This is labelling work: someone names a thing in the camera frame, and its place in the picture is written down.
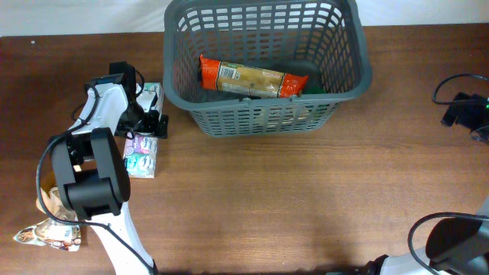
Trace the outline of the colourful tissue pack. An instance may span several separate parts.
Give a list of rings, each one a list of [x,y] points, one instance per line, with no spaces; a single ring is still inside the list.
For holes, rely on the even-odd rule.
[[[161,95],[163,107],[164,94],[162,87]],[[132,139],[125,140],[123,161],[130,177],[154,178],[157,159],[157,140],[157,132],[154,136],[136,134]]]

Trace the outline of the red pasta packet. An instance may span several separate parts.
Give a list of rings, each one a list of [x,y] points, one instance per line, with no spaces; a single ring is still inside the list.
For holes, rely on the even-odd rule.
[[[300,96],[308,76],[297,76],[239,63],[199,56],[199,84],[203,89],[230,92],[261,99]]]

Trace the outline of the beige snack bag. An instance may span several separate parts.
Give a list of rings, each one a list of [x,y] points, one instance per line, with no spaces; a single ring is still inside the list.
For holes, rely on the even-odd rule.
[[[77,220],[76,213],[63,206],[53,172],[41,180],[40,187],[44,203],[53,215],[59,219]],[[20,244],[49,246],[69,252],[78,251],[82,243],[78,225],[65,225],[51,218],[20,230],[13,239]]]
[[[279,126],[289,126],[295,121],[305,121],[310,115],[310,111],[298,105],[291,105],[285,108],[274,106],[266,112],[265,109],[257,109],[254,112],[253,126],[277,128]]]

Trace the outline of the green lidded seasoning jar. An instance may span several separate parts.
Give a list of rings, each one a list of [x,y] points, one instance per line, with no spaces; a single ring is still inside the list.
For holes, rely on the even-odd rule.
[[[325,94],[323,87],[318,86],[318,85],[313,85],[313,84],[307,85],[301,91],[301,96],[304,96],[304,95],[321,95],[321,94]],[[319,104],[318,102],[316,102],[315,105],[319,110],[327,109],[327,107],[328,107],[327,104]],[[308,102],[306,104],[306,106],[302,107],[302,110],[306,110],[309,112],[312,111],[313,109],[314,109],[314,106],[313,106],[312,102]]]

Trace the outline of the grey plastic basket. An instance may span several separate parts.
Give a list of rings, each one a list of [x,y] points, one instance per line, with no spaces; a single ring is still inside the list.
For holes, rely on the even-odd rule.
[[[353,1],[173,1],[164,13],[164,91],[213,137],[305,132],[321,128],[339,105],[372,80],[358,6]],[[199,56],[308,76],[325,94],[257,99],[206,90]],[[314,109],[302,122],[253,126],[254,112],[274,106]],[[319,110],[315,103],[327,104]]]

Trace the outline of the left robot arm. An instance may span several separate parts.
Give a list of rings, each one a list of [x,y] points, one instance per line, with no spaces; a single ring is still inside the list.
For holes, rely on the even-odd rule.
[[[163,96],[153,95],[130,63],[110,63],[108,75],[84,85],[87,101],[74,124],[53,136],[49,157],[60,200],[76,213],[74,225],[93,229],[117,274],[156,274],[131,220],[127,161],[116,137],[167,138]]]

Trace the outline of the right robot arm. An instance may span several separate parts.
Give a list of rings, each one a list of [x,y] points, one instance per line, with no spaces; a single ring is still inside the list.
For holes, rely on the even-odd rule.
[[[462,125],[471,130],[471,138],[488,143],[488,98],[457,94],[441,123],[446,127]],[[413,247],[416,229],[424,222],[438,219],[426,246]],[[487,274],[488,273],[488,201],[475,215],[438,212],[421,218],[408,233],[409,253],[383,255],[356,270],[356,274]]]

